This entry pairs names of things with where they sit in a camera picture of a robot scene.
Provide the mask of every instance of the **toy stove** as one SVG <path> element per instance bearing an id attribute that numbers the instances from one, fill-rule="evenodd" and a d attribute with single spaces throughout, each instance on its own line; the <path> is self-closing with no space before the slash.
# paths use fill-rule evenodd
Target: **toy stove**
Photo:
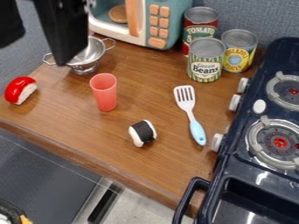
<path id="1" fill-rule="evenodd" d="M 272 43 L 238 92 L 232 126 L 212 141 L 214 180 L 191 181 L 173 223 L 198 189 L 207 194 L 194 224 L 299 223 L 299 38 Z"/>

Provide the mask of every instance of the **white spatula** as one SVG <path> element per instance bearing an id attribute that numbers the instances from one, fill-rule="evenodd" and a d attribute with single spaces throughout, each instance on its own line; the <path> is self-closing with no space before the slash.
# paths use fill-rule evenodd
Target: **white spatula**
<path id="1" fill-rule="evenodd" d="M 195 141 L 205 146 L 206 136 L 203 127 L 195 119 L 193 114 L 193 108 L 195 105 L 195 91 L 193 86 L 179 86 L 173 89 L 173 94 L 175 95 L 177 105 L 184 110 L 190 120 L 190 130 Z"/>

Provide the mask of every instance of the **tomato can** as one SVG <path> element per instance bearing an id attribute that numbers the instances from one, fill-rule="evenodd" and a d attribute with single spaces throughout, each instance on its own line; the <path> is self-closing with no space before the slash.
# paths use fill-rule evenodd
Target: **tomato can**
<path id="1" fill-rule="evenodd" d="M 230 73 L 245 72 L 253 63 L 258 38 L 250 31 L 225 31 L 221 40 L 226 45 L 223 68 Z"/>
<path id="2" fill-rule="evenodd" d="M 216 38 L 198 38 L 190 44 L 188 76 L 198 82 L 216 81 L 221 76 L 226 46 Z"/>
<path id="3" fill-rule="evenodd" d="M 214 38 L 218 27 L 218 13 L 208 7 L 193 7 L 184 13 L 183 54 L 189 56 L 194 39 Z"/>

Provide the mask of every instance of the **burner knob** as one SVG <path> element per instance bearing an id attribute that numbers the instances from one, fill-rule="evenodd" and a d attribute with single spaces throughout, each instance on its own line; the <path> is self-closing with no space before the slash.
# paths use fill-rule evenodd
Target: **burner knob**
<path id="1" fill-rule="evenodd" d="M 259 99 L 254 103 L 253 111 L 255 114 L 259 115 L 264 113 L 267 108 L 267 104 L 265 101 Z"/>
<path id="2" fill-rule="evenodd" d="M 231 100 L 231 103 L 229 104 L 229 110 L 236 112 L 237 108 L 239 106 L 240 103 L 240 95 L 239 94 L 234 94 L 233 98 Z"/>
<path id="3" fill-rule="evenodd" d="M 247 89 L 248 82 L 249 82 L 248 78 L 242 78 L 240 80 L 239 86 L 238 86 L 238 93 L 240 93 L 240 94 L 245 93 L 245 90 Z"/>
<path id="4" fill-rule="evenodd" d="M 223 139 L 223 135 L 216 133 L 214 138 L 212 139 L 212 150 L 218 152 L 221 142 Z"/>

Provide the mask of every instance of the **blue spatula handle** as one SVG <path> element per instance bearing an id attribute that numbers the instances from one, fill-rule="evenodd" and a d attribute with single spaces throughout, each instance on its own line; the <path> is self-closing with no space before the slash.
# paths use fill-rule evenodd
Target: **blue spatula handle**
<path id="1" fill-rule="evenodd" d="M 197 120 L 192 120 L 190 122 L 190 130 L 194 140 L 201 146 L 206 145 L 206 136 L 203 126 Z"/>

